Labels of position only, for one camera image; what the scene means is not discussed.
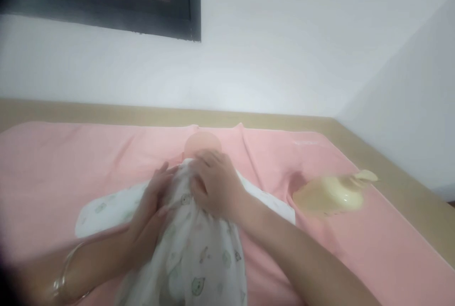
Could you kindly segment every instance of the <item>hand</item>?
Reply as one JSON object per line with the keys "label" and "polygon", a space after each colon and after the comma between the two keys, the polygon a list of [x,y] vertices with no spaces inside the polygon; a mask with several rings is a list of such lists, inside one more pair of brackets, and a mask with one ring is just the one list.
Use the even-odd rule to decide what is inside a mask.
{"label": "hand", "polygon": [[227,154],[204,150],[190,163],[195,172],[191,192],[196,203],[214,217],[238,223],[248,210],[250,195]]}
{"label": "hand", "polygon": [[153,256],[156,240],[166,219],[167,207],[158,211],[163,194],[178,170],[168,169],[169,163],[155,171],[137,208],[129,229],[122,235],[123,252],[127,269],[140,268]]}

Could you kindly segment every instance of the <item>white wall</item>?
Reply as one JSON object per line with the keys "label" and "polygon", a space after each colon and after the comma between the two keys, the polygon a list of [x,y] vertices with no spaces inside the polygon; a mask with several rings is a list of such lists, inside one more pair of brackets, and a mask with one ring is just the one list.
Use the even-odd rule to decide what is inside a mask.
{"label": "white wall", "polygon": [[0,96],[334,116],[446,0],[201,0],[202,43],[26,17]]}
{"label": "white wall", "polygon": [[412,36],[338,119],[442,198],[455,200],[455,0]]}

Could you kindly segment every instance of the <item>yellow bottle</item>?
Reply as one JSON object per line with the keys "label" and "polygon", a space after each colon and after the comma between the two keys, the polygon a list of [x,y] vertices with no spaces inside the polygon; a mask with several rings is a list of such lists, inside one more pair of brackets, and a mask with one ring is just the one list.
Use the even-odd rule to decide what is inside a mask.
{"label": "yellow bottle", "polygon": [[301,212],[314,216],[328,216],[362,207],[362,190],[378,177],[368,170],[354,175],[321,177],[311,180],[292,199]]}

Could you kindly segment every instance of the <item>wrist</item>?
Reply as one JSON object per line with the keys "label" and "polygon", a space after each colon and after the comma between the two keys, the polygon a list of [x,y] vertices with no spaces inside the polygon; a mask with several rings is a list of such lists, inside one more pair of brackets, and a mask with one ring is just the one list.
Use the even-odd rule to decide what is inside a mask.
{"label": "wrist", "polygon": [[267,212],[267,207],[249,193],[245,194],[244,200],[237,209],[239,210],[239,213],[234,222],[247,233],[252,232],[256,227],[256,224],[262,222],[261,220],[264,219]]}

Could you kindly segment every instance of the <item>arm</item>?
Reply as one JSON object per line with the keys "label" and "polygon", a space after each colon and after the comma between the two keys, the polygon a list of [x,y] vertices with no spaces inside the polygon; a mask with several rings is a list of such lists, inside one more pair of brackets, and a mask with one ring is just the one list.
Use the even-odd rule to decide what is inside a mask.
{"label": "arm", "polygon": [[277,262],[310,306],[378,306],[365,285],[310,236],[249,195],[225,154],[204,151],[191,163],[196,202],[242,227]]}
{"label": "arm", "polygon": [[167,209],[157,211],[177,167],[165,163],[155,172],[127,230],[101,236],[80,247],[69,262],[65,285],[56,296],[54,282],[60,278],[68,253],[75,247],[56,251],[12,270],[29,305],[66,305],[85,293],[150,260]]}

